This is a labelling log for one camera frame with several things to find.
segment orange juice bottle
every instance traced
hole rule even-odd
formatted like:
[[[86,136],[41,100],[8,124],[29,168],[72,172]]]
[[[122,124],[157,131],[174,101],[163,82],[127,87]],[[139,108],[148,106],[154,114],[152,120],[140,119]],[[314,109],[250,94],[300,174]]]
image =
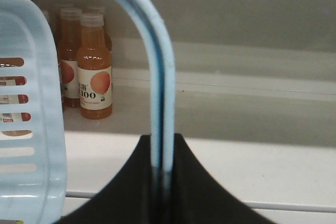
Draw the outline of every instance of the orange juice bottle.
[[[62,22],[61,22],[61,9],[67,7],[73,7],[71,3],[57,3],[55,4],[55,26],[54,26],[54,40],[57,45],[61,41],[62,37]]]
[[[104,38],[105,38],[105,45],[107,49],[111,52],[112,51],[112,40],[109,34],[106,32],[106,19],[105,19],[105,7],[104,6],[96,6],[96,5],[89,5],[87,6],[87,11],[89,13],[99,13],[104,17]]]
[[[2,58],[0,59],[1,67],[21,67],[24,64],[22,58]],[[0,86],[17,86],[26,84],[23,76],[0,77]],[[28,96],[25,94],[18,95],[0,95],[0,104],[27,103]],[[29,121],[29,113],[0,113],[0,122],[22,122]],[[3,131],[8,136],[23,136],[29,134],[29,130]]]
[[[78,70],[76,55],[80,48],[81,9],[66,7],[61,9],[62,38],[57,45],[57,55],[61,59],[64,104],[79,107]]]
[[[80,19],[82,46],[77,53],[80,113],[102,119],[112,113],[112,57],[105,45],[101,14],[84,13]]]
[[[50,24],[49,12],[47,10],[42,10],[42,13],[46,17],[46,20],[48,21],[48,23]],[[61,59],[59,58],[59,55],[57,55],[57,62],[58,62],[59,86],[61,90],[61,102],[62,102],[62,108],[64,108],[64,91],[63,91],[63,81],[62,81]]]

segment basket slot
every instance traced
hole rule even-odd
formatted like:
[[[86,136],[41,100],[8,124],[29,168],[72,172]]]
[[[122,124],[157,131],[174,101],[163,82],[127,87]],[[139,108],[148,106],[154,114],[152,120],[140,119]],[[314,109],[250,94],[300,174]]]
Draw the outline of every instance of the basket slot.
[[[1,109],[1,113],[3,113],[3,106],[4,105],[7,105],[8,103],[9,104],[25,104],[28,102],[29,98],[27,95],[25,94],[10,94],[10,95],[7,95],[7,101],[5,101],[4,97],[5,95],[0,95],[0,109]]]
[[[32,156],[34,153],[35,150],[32,147],[0,148],[0,158]]]
[[[17,78],[19,78],[19,79],[23,79],[24,82],[23,82],[22,84],[19,84],[20,86],[25,85],[26,82],[27,82],[26,77],[24,77],[24,76],[3,76],[3,77],[5,77],[5,78],[10,78],[10,79],[14,79],[15,77],[17,77]],[[14,84],[14,83],[9,83],[9,84],[7,84],[6,86],[16,86],[16,84]]]
[[[3,112],[0,114],[1,123],[13,123],[13,122],[27,122],[30,121],[31,115],[27,112],[21,113],[12,113],[12,112]]]
[[[0,55],[0,68],[22,67],[24,64],[25,60],[21,57],[6,57],[6,55]]]
[[[22,174],[22,173],[34,173],[37,170],[37,165],[34,163],[22,163],[22,164],[0,164],[1,178],[4,179],[3,174]]]

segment basket handle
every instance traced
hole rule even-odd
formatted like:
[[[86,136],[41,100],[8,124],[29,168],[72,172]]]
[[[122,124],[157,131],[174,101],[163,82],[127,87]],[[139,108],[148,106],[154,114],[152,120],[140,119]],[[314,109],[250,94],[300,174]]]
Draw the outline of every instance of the basket handle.
[[[129,14],[146,47],[151,77],[151,166],[159,205],[170,198],[173,167],[175,63],[164,22],[150,0],[116,0]]]

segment store shelf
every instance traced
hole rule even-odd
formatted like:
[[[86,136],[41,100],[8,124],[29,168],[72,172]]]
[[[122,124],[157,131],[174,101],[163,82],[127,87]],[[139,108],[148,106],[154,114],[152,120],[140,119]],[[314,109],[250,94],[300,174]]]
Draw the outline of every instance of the store shelf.
[[[71,197],[92,197],[149,132],[147,88],[114,86],[113,98],[114,114],[104,120],[65,111]],[[336,212],[335,111],[335,102],[178,91],[176,131],[254,208]]]

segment orange juice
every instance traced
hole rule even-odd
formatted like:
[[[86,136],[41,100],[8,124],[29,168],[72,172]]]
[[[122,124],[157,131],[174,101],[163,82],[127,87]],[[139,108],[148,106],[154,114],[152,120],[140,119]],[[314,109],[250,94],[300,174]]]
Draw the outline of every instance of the orange juice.
[[[62,37],[62,22],[61,22],[61,9],[66,7],[73,7],[70,3],[57,3],[55,4],[55,26],[54,26],[54,40],[57,45]]]
[[[77,53],[80,113],[102,119],[112,113],[112,57],[104,39],[101,14],[81,16],[82,46]]]
[[[61,9],[62,38],[57,45],[57,55],[61,59],[64,104],[79,107],[78,70],[76,55],[80,48],[81,9],[67,7]]]
[[[22,58],[2,58],[0,59],[1,67],[21,67],[24,64]],[[23,76],[13,77],[0,77],[0,86],[17,86],[24,85],[26,79]],[[15,104],[15,103],[27,103],[28,96],[25,94],[18,95],[0,95],[0,104]],[[0,113],[1,122],[22,122],[29,121],[29,113]],[[22,136],[30,133],[29,130],[19,131],[3,131],[2,133],[8,136]]]
[[[104,39],[105,39],[105,45],[109,51],[112,51],[112,40],[109,34],[106,32],[106,19],[105,19],[105,7],[104,6],[95,6],[95,5],[89,5],[87,7],[87,11],[89,13],[99,13],[102,14],[104,17]]]

